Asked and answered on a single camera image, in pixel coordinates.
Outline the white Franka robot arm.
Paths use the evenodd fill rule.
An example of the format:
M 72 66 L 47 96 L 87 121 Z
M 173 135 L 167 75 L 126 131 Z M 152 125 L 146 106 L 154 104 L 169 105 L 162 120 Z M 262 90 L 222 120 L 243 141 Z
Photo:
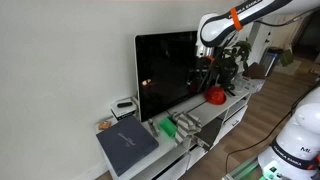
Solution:
M 299 12 L 319 7 L 319 0 L 246 0 L 219 15 L 200 19 L 196 55 L 228 44 L 243 26 L 273 12 Z M 258 155 L 264 180 L 320 180 L 320 88 L 298 103 L 296 110 L 269 147 Z

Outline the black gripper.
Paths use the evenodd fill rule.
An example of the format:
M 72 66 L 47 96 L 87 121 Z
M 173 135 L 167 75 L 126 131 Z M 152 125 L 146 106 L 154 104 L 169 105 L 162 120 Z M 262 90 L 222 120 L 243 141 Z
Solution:
M 188 72 L 188 88 L 192 94 L 198 94 L 205 89 L 205 82 L 208 79 L 208 70 L 214 59 L 210 56 L 203 56 L 196 60 L 196 64 Z

